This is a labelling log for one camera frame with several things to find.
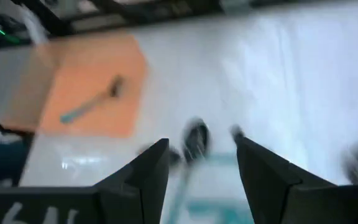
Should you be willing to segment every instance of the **orange cutting board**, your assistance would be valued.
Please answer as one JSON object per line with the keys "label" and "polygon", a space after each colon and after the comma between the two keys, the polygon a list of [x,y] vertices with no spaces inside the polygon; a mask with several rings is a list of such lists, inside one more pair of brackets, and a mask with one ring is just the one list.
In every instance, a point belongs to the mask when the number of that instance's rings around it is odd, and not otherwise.
{"label": "orange cutting board", "polygon": [[[46,133],[129,137],[134,130],[146,62],[132,35],[75,39],[64,45],[39,129]],[[118,98],[108,98],[74,122],[60,117],[106,91],[116,75],[123,79]]]}

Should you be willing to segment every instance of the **green light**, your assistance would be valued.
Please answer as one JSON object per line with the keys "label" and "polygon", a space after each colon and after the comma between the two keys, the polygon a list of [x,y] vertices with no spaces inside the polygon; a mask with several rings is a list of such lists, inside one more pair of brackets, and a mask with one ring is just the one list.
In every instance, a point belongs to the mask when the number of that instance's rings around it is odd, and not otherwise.
{"label": "green light", "polygon": [[2,31],[1,29],[0,29],[0,33],[1,33],[2,35],[5,35],[5,32],[4,32],[4,31]]}

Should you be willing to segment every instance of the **white table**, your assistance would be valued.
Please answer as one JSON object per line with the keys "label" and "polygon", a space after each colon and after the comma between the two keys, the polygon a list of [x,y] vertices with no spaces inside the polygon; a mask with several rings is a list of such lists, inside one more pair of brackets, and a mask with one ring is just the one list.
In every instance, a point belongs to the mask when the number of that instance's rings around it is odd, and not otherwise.
{"label": "white table", "polygon": [[[180,148],[183,129],[195,116],[210,128],[213,153],[234,153],[229,127],[239,124],[249,138],[296,165],[335,184],[349,183],[340,163],[358,141],[358,2],[131,32],[150,66],[134,135],[39,134],[22,186],[93,185],[160,138]],[[168,182],[163,220],[178,175]],[[235,168],[200,168],[195,178],[190,190],[195,196],[244,197]],[[205,185],[214,188],[208,192]],[[182,214],[185,223],[190,217]]]}

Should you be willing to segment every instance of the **printed number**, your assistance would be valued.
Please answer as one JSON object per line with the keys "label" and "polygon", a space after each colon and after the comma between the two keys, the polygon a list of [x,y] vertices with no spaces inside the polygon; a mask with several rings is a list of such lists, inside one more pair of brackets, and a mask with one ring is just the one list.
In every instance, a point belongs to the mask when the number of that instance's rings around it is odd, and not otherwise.
{"label": "printed number", "polygon": [[[1,224],[27,224],[26,222],[15,220],[16,215],[22,210],[23,205],[15,202],[11,209],[5,214]],[[78,211],[70,209],[68,212],[67,224],[74,224]],[[48,207],[42,224],[58,224],[58,210],[55,207]]]}

